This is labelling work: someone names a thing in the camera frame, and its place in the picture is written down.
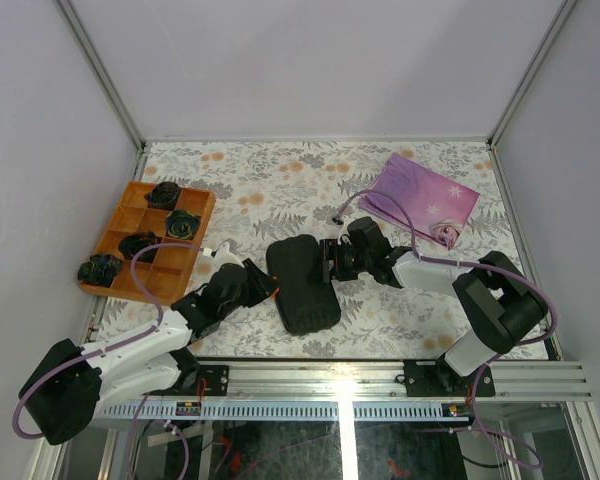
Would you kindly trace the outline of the black plastic tool case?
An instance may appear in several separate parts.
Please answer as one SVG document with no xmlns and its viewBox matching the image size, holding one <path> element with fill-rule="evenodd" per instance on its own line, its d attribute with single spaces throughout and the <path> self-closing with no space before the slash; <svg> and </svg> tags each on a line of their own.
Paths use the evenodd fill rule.
<svg viewBox="0 0 600 480">
<path fill-rule="evenodd" d="M 322 276 L 322 249 L 311 235 L 272 243 L 266 251 L 267 270 L 278 281 L 276 307 L 286 331 L 304 336 L 331 329 L 341 308 L 330 281 Z"/>
</svg>

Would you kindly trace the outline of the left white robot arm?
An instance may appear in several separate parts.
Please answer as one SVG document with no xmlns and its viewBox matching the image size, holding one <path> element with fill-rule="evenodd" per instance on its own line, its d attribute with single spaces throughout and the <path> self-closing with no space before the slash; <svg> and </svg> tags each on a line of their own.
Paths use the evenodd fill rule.
<svg viewBox="0 0 600 480">
<path fill-rule="evenodd" d="M 246 259 L 222 265 L 169 313 L 107 341 L 54 344 L 19 393 L 19 412 L 38 427 L 35 438 L 59 445 L 107 408 L 143 394 L 201 394 L 199 363 L 188 347 L 214 333 L 239 308 L 278 291 L 278 281 Z"/>
</svg>

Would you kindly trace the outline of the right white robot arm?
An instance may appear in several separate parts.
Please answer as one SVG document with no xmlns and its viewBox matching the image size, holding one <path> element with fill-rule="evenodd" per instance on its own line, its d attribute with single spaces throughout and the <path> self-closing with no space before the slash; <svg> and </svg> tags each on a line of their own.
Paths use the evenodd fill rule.
<svg viewBox="0 0 600 480">
<path fill-rule="evenodd" d="M 478 262 L 425 257 L 412 246 L 391 245 L 369 217 L 351 222 L 340 237 L 319 245 L 325 283 L 353 281 L 366 273 L 381 285 L 459 301 L 471 329 L 436 362 L 437 385 L 447 394 L 462 392 L 474 372 L 509 353 L 549 313 L 536 286 L 499 251 Z"/>
</svg>

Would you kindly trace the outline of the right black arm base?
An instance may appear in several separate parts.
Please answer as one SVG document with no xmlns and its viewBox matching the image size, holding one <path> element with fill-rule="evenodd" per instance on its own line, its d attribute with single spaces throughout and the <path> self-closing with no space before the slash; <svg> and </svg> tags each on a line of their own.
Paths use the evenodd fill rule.
<svg viewBox="0 0 600 480">
<path fill-rule="evenodd" d="M 467 398 L 473 393 L 478 370 L 467 376 L 455 373 L 442 360 L 404 360 L 406 393 L 422 398 Z"/>
</svg>

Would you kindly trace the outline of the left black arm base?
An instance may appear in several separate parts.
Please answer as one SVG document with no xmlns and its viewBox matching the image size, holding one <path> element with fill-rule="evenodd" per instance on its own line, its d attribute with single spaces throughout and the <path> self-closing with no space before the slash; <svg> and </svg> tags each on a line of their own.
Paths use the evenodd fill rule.
<svg viewBox="0 0 600 480">
<path fill-rule="evenodd" d="M 199 365 L 185 369 L 173 386 L 177 395 L 224 397 L 228 393 L 228 365 Z"/>
</svg>

